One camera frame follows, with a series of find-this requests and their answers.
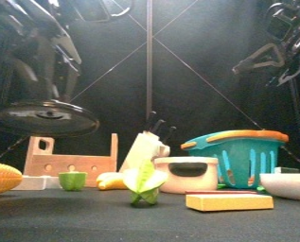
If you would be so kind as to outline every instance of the small bowl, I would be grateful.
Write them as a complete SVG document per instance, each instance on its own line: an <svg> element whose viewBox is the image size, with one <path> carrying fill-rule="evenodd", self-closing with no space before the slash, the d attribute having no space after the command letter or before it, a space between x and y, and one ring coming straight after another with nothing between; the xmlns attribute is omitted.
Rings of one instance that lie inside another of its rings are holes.
<svg viewBox="0 0 300 242"><path fill-rule="evenodd" d="M81 191L85 186L86 172L60 172L58 180L65 191Z"/></svg>
<svg viewBox="0 0 300 242"><path fill-rule="evenodd" d="M260 174L260 179L271 195L300 200L300 173Z"/></svg>
<svg viewBox="0 0 300 242"><path fill-rule="evenodd" d="M164 157L155 159L155 167L168 173L160 190L185 194L187 190L217 190L219 159L213 157Z"/></svg>

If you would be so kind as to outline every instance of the white bowl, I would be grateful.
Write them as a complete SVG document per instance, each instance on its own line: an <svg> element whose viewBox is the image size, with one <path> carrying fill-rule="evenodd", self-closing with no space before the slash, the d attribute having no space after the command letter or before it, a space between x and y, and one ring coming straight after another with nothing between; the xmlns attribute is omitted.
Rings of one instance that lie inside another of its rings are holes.
<svg viewBox="0 0 300 242"><path fill-rule="evenodd" d="M271 195L300 199L300 174L260 174L262 185Z"/></svg>
<svg viewBox="0 0 300 242"><path fill-rule="evenodd" d="M155 159L156 169L169 175L160 190L177 194L185 194L187 190L217 190L217 164L219 159L213 157L180 156Z"/></svg>

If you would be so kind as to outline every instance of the white pot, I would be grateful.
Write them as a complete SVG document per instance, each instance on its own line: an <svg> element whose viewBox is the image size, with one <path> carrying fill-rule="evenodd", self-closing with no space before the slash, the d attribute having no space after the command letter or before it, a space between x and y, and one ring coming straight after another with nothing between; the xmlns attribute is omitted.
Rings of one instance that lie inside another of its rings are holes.
<svg viewBox="0 0 300 242"><path fill-rule="evenodd" d="M213 157L163 157L155 159L157 170L169 174L160 190L185 194L187 190L217 190L219 159Z"/></svg>

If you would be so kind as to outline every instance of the white plate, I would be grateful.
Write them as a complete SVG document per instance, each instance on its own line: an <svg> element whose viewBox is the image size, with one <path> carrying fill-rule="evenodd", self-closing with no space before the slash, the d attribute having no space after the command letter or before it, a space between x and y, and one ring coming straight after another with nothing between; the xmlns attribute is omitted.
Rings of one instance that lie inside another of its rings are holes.
<svg viewBox="0 0 300 242"><path fill-rule="evenodd" d="M300 199L300 174L260 174L262 185L271 195Z"/></svg>

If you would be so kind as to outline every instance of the basket handle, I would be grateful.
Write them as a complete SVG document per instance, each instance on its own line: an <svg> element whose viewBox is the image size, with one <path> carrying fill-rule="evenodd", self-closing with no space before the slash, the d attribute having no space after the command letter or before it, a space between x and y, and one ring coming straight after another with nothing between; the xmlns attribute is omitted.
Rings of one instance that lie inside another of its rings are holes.
<svg viewBox="0 0 300 242"><path fill-rule="evenodd" d="M189 142L189 143L185 143L181 145L181 149L188 149L191 147L195 147L196 146L196 142Z"/></svg>
<svg viewBox="0 0 300 242"><path fill-rule="evenodd" d="M207 142L212 143L224 139L232 138L262 138L262 139L275 139L282 142L288 142L288 136L272 130L230 130L225 132L220 132L219 134L207 138Z"/></svg>

